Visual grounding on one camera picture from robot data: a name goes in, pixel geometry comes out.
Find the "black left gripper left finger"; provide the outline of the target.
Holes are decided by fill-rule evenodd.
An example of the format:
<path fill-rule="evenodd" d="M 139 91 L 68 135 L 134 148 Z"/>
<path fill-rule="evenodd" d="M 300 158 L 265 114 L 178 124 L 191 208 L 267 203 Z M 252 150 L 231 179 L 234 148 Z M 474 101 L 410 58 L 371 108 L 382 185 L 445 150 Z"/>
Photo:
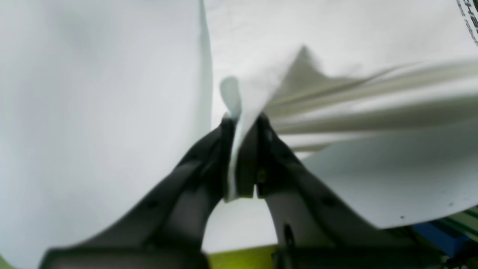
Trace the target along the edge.
<path fill-rule="evenodd" d="M 49 250 L 41 269 L 208 269 L 208 218 L 225 196 L 233 120 L 195 143 L 173 171 L 109 228 Z"/>

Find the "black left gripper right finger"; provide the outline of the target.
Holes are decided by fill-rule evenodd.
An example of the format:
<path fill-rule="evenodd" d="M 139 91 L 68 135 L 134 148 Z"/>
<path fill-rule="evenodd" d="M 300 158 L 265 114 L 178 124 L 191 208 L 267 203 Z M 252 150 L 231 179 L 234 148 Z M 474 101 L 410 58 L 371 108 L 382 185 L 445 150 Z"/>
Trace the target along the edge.
<path fill-rule="evenodd" d="M 275 269 L 441 269 L 437 251 L 374 227 L 313 175 L 257 120 L 258 197 L 267 203 L 278 249 Z"/>

